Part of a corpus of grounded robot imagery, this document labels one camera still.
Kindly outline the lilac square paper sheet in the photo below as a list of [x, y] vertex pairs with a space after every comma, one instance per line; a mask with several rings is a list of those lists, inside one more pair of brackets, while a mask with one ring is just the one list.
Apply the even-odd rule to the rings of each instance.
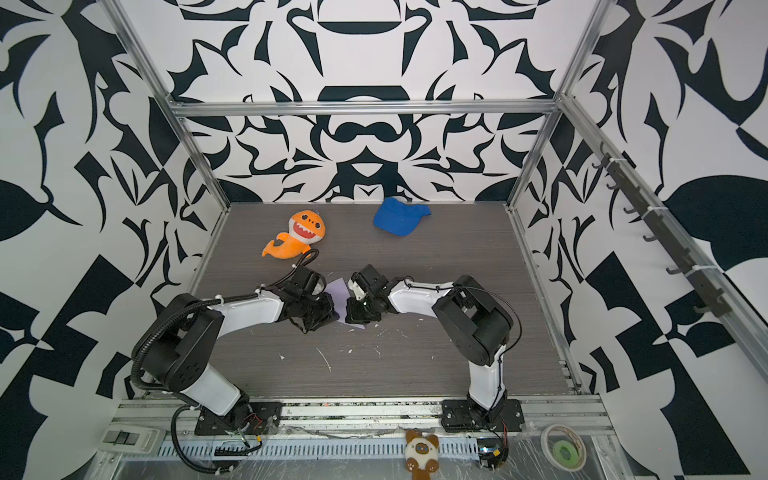
[[346, 320], [347, 300], [350, 298], [350, 291], [343, 278], [337, 278], [328, 283], [325, 287], [325, 292], [331, 296], [334, 312], [338, 315], [338, 323], [350, 325], [357, 329], [364, 329], [363, 325], [352, 324]]

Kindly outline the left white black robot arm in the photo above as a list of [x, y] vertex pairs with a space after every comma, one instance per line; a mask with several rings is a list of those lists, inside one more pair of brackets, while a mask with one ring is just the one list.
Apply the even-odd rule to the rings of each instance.
[[210, 358], [219, 339], [259, 325], [289, 321], [303, 333], [338, 319], [325, 278], [297, 265], [282, 281], [251, 293], [198, 299], [176, 296], [132, 352], [130, 379], [144, 391], [164, 391], [222, 418], [244, 414], [247, 395]]

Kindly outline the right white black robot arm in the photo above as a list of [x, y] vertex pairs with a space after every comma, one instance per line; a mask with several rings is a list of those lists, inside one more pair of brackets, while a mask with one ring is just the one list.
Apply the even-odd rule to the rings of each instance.
[[422, 283], [410, 277], [389, 280], [371, 265], [353, 273], [347, 288], [350, 324], [378, 322], [385, 314], [437, 319], [469, 364], [469, 400], [487, 412], [501, 405], [506, 394], [502, 357], [512, 348], [509, 334], [516, 320], [502, 297], [469, 275], [448, 283]]

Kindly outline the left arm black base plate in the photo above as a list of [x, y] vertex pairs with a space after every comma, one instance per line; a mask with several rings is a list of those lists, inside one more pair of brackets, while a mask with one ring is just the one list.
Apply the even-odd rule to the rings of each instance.
[[246, 404], [244, 400], [240, 400], [224, 416], [215, 415], [203, 408], [194, 433], [197, 436], [267, 434], [279, 427], [283, 406], [284, 404], [279, 401], [258, 401]]

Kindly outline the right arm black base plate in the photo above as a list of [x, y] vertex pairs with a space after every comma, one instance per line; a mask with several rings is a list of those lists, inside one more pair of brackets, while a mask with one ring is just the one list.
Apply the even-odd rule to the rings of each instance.
[[502, 433], [521, 432], [525, 423], [519, 400], [502, 398], [490, 410], [482, 408], [469, 398], [443, 400], [440, 403], [442, 428], [449, 433], [489, 430]]

